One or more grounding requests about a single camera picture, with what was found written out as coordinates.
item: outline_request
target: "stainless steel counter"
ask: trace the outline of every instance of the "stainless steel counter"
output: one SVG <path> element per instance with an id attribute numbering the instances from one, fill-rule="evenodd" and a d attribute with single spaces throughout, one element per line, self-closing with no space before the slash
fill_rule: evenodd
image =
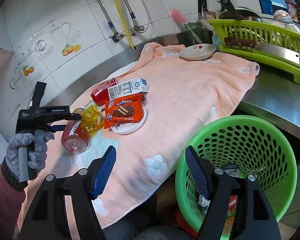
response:
<path id="1" fill-rule="evenodd" d="M 190 45 L 184 33 L 169 35 L 148 42 L 157 42 L 164 46 Z M 146 42 L 136 46 L 136 50 L 126 50 L 96 66 L 80 77 L 49 105 L 71 105 L 85 90 L 104 80 L 111 73 L 139 59 Z M 251 115 L 258 116 L 300 139 L 300 86 L 261 68 L 256 82 L 248 91 L 238 108 Z"/>
<path id="2" fill-rule="evenodd" d="M 300 139 L 300 86 L 261 68 L 238 108 Z"/>

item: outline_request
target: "orange snack package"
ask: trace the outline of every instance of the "orange snack package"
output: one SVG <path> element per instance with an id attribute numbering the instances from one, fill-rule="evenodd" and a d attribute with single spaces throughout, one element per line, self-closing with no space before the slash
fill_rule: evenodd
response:
<path id="1" fill-rule="evenodd" d="M 106 101 L 106 122 L 104 128 L 109 128 L 117 121 L 140 122 L 143 118 L 142 98 L 143 94 L 138 93 Z"/>

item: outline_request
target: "chocolate wafer image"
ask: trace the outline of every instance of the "chocolate wafer image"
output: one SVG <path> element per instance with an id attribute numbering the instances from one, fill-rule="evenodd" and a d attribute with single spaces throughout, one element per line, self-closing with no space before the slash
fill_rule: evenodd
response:
<path id="1" fill-rule="evenodd" d="M 131 117 L 134 115 L 132 106 L 120 106 L 113 111 L 113 116 L 116 117 Z"/>

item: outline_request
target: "green plastic basket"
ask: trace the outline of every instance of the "green plastic basket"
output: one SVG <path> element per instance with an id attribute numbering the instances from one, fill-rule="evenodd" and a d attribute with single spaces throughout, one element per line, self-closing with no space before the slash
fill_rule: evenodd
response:
<path id="1" fill-rule="evenodd" d="M 221 51 L 284 70 L 292 74 L 294 82 L 300 85 L 300 66 L 266 52 L 247 47 L 226 46 L 224 41 L 227 37 L 255 40 L 300 53 L 300 34 L 268 23 L 254 21 L 208 20 L 207 22 L 214 27 L 222 42 L 219 47 Z"/>
<path id="2" fill-rule="evenodd" d="M 258 117 L 229 116 L 202 128 L 189 145 L 215 168 L 235 162 L 242 176 L 256 176 L 277 221 L 282 218 L 296 189 L 297 165 L 289 142 L 275 126 Z M 177 167 L 176 195 L 183 217 L 198 232 L 204 215 L 184 151 Z M 221 239 L 228 238 L 229 234 L 222 234 Z"/>

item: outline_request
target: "gray knit glove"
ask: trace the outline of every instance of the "gray knit glove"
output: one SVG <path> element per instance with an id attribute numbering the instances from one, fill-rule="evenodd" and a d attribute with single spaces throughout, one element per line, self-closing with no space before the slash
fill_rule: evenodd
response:
<path id="1" fill-rule="evenodd" d="M 34 144 L 34 152 L 30 152 L 30 161 L 28 166 L 32 169 L 37 170 L 39 173 L 46 166 L 47 158 L 47 142 L 54 139 L 52 132 L 47 132 L 44 137 L 44 142 Z M 34 135 L 31 133 L 18 133 L 12 137 L 7 147 L 6 163 L 16 179 L 19 179 L 19 168 L 18 168 L 18 149 L 19 147 L 27 147 L 34 141 Z"/>

